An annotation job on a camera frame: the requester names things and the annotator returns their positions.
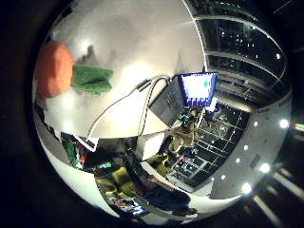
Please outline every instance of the white table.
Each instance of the white table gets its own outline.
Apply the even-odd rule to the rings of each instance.
[[[197,30],[182,1],[79,1],[75,11],[54,29],[53,38],[64,42],[75,60],[93,46],[86,63],[114,70],[113,88],[98,97],[71,88],[46,100],[46,123],[83,137],[109,105],[144,79],[200,71],[203,64]],[[161,82],[156,87],[152,100],[164,85]],[[133,93],[108,110],[92,137],[136,136],[147,90]],[[148,110],[143,134],[167,128]]]

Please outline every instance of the monitor screen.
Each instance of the monitor screen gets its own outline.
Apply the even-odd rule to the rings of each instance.
[[[179,77],[186,106],[210,105],[218,78],[216,72],[181,74]]]

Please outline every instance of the orange ball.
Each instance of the orange ball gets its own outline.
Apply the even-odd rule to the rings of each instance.
[[[43,98],[52,98],[70,88],[74,61],[67,46],[50,41],[42,47],[36,69],[37,91]]]

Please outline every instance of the cable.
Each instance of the cable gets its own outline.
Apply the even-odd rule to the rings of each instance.
[[[148,91],[147,97],[145,99],[145,102],[144,102],[144,106],[143,106],[143,109],[142,109],[142,115],[141,115],[141,121],[140,121],[139,128],[138,128],[138,136],[141,136],[143,134],[144,127],[145,127],[145,122],[146,122],[146,116],[147,116],[147,109],[148,109],[148,105],[150,103],[155,85],[160,80],[165,80],[168,84],[171,83],[171,78],[168,77],[168,76],[156,76],[156,77],[152,78],[151,80],[152,81],[156,80],[156,81],[153,82],[153,84],[151,85],[151,87]]]
[[[94,121],[94,123],[92,124],[92,126],[89,128],[88,130],[88,133],[87,133],[87,137],[86,137],[86,142],[89,140],[89,138],[91,137],[93,131],[95,130],[97,124],[99,123],[99,121],[101,120],[101,118],[103,117],[103,115],[106,113],[106,111],[112,107],[113,105],[117,104],[118,102],[120,102],[121,100],[127,98],[128,96],[130,96],[135,90],[139,90],[140,92],[144,91],[148,86],[150,86],[152,84],[152,81],[153,80],[156,80],[156,79],[166,79],[168,82],[170,82],[170,77],[168,76],[156,76],[156,77],[153,77],[152,79],[145,79],[143,82],[141,82],[140,84],[138,84],[135,88],[133,88],[127,95],[123,96],[121,99],[117,100],[115,103],[113,103],[112,105],[110,105],[109,107],[107,107],[103,112],[102,114],[99,115],[99,117]]]
[[[95,130],[97,124],[99,123],[99,121],[101,120],[101,118],[103,117],[103,115],[106,113],[106,111],[113,105],[115,105],[116,103],[120,102],[121,100],[123,100],[124,98],[127,98],[128,96],[130,96],[137,88],[133,88],[131,90],[131,92],[129,92],[127,95],[125,95],[124,97],[122,97],[121,99],[117,100],[115,103],[113,103],[112,105],[110,105],[109,107],[107,107],[101,115],[99,115],[99,117],[95,120],[95,122],[93,123],[93,125],[90,127],[87,137],[86,137],[86,141],[88,141],[88,139],[91,137],[93,131]]]

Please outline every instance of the ceiling light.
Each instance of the ceiling light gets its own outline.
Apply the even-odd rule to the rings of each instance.
[[[279,121],[279,126],[283,129],[287,128],[289,126],[289,122],[286,119],[282,119]]]
[[[262,173],[268,173],[270,171],[270,165],[268,163],[263,163],[259,167],[259,171],[261,171]]]
[[[241,187],[241,191],[243,194],[248,194],[252,191],[251,185],[248,182],[245,182]]]

